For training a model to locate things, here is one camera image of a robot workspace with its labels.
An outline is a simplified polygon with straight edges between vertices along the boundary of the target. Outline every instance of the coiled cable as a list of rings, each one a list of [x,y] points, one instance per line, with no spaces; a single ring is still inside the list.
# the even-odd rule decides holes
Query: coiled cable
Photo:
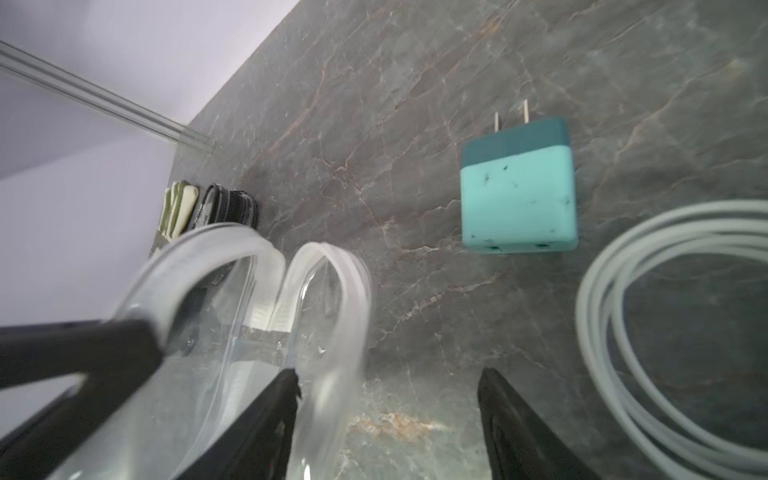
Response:
[[[672,210],[614,240],[591,264],[579,287],[576,330],[581,355],[621,428],[662,472],[680,480],[765,479],[768,452],[722,439],[685,416],[651,381],[627,335],[624,291],[663,262],[699,253],[768,263],[768,201],[726,200]],[[608,352],[609,324],[638,385],[686,435],[651,415],[622,383]]]

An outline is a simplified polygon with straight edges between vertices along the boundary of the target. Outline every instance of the gray marble surface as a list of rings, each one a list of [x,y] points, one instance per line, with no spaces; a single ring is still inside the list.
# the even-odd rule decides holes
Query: gray marble surface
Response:
[[[326,241],[377,287],[338,478],[489,478],[475,390],[499,369],[603,478],[659,478],[581,361],[574,298],[598,252],[685,204],[768,195],[768,4],[302,0],[192,123],[173,178],[247,190],[288,257]],[[562,115],[580,245],[461,243],[459,152]],[[628,292],[641,362],[697,422],[768,447],[768,274],[678,260]]]

